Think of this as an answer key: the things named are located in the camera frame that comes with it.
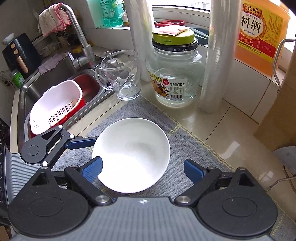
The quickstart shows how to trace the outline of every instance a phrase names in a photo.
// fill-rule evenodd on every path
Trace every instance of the green dish soap bottle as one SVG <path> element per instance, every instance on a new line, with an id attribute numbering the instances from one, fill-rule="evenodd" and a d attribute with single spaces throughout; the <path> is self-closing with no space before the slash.
<path id="1" fill-rule="evenodd" d="M 100 0 L 103 11 L 103 21 L 106 26 L 117 26 L 122 24 L 122 1 Z"/>

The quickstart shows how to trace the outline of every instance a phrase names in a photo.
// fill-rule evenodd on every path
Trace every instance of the black air fryer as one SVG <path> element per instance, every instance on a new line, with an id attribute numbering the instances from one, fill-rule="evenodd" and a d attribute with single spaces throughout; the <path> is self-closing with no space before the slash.
<path id="1" fill-rule="evenodd" d="M 24 78 L 28 78 L 41 64 L 40 55 L 25 33 L 13 39 L 2 54 L 10 71 L 18 69 Z"/>

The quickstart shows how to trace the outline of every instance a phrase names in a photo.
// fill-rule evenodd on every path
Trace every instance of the silver bolt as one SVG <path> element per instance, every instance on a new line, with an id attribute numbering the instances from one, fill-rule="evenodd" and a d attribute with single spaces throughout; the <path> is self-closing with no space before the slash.
<path id="1" fill-rule="evenodd" d="M 97 197 L 96 197 L 96 201 L 97 201 L 98 203 L 106 203 L 106 202 L 108 202 L 109 200 L 110 200 L 110 198 L 107 197 L 107 196 L 105 196 L 105 195 L 100 195 L 100 196 L 97 196 Z"/>
<path id="2" fill-rule="evenodd" d="M 191 201 L 191 199 L 187 196 L 179 196 L 176 200 L 180 203 L 189 203 Z"/>

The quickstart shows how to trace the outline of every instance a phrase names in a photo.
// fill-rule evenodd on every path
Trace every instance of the barcode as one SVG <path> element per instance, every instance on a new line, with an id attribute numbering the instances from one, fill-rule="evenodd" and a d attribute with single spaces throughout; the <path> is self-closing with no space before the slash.
<path id="1" fill-rule="evenodd" d="M 182 95 L 170 95 L 171 99 L 182 99 Z"/>

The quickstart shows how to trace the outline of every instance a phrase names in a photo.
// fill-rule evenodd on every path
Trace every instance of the gray mat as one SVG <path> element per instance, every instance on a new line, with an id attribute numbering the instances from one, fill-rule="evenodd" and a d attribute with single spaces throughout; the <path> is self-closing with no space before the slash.
<path id="1" fill-rule="evenodd" d="M 129 101 L 102 123 L 91 130 L 86 137 L 98 136 L 112 123 L 130 117 L 145 118 L 159 125 L 166 133 L 171 147 L 168 168 L 162 178 L 147 190 L 131 194 L 131 196 L 170 196 L 172 200 L 192 186 L 192 182 L 184 174 L 183 163 L 186 158 L 196 161 L 203 167 L 215 166 L 224 172 L 234 171 L 209 146 L 185 130 L 157 107 L 143 97 Z M 69 165 L 83 165 L 91 159 L 92 148 L 68 150 L 58 160 L 52 171 L 64 170 Z M 99 179 L 93 183 L 111 197 L 122 195 L 104 186 Z M 279 215 L 271 235 L 276 241 L 294 241 L 296 224 L 278 206 Z"/>

